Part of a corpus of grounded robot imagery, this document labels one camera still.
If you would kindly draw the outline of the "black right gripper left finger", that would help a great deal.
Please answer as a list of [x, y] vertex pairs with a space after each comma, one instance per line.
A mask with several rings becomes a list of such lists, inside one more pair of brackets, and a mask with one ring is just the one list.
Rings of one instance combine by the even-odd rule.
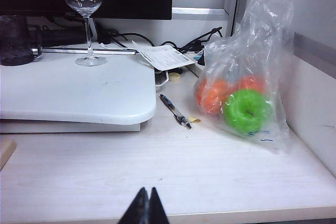
[[144, 187], [138, 191], [118, 223], [149, 223], [149, 198]]

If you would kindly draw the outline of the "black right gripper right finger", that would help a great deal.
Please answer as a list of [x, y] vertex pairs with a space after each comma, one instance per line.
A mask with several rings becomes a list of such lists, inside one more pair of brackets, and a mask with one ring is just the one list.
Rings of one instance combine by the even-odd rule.
[[149, 200], [149, 223], [169, 224], [169, 220], [155, 187], [152, 187], [151, 189], [151, 197]]

